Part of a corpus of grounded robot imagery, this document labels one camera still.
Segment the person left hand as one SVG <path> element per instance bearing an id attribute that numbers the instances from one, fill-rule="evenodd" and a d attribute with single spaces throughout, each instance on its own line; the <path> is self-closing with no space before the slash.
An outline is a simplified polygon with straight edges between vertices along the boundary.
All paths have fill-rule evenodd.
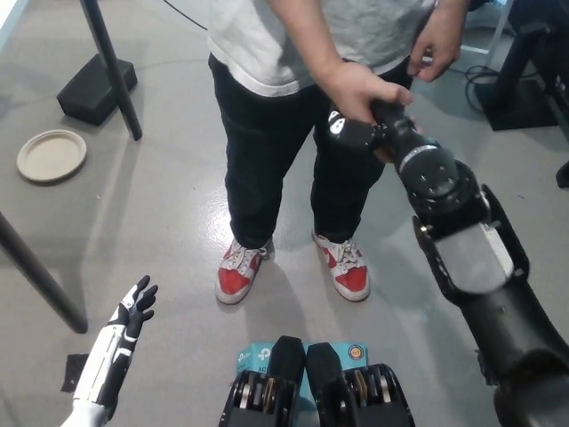
<path id="1" fill-rule="evenodd" d="M 460 56 L 463 20 L 432 17 L 409 57 L 408 74 L 425 82 L 438 79 Z"/>

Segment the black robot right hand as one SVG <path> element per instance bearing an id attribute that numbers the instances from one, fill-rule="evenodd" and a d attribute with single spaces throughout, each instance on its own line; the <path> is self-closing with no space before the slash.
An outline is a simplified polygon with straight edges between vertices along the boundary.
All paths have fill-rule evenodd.
<path id="1" fill-rule="evenodd" d="M 438 142 L 417 131 L 403 106 L 376 101 L 372 111 L 376 124 L 348 119 L 333 106 L 328 116 L 328 133 L 334 141 L 350 149 L 386 151 L 397 164 L 441 148 Z"/>

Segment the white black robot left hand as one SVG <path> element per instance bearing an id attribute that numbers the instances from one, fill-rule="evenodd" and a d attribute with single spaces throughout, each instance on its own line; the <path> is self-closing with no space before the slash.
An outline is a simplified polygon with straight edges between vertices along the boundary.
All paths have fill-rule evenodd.
<path id="1" fill-rule="evenodd" d="M 144 276 L 117 305 L 100 330 L 78 380 L 73 399 L 114 407 L 130 367 L 143 323 L 154 316 L 158 286 Z"/>

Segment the person right hand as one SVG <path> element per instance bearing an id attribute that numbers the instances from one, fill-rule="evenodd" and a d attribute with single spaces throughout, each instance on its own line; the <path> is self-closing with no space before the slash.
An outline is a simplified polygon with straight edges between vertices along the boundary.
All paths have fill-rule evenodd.
<path id="1" fill-rule="evenodd" d="M 318 85 L 348 119 L 375 125 L 374 101 L 408 106 L 411 92 L 401 85 L 383 80 L 367 67 L 353 62 L 334 62 L 315 77 Z"/>

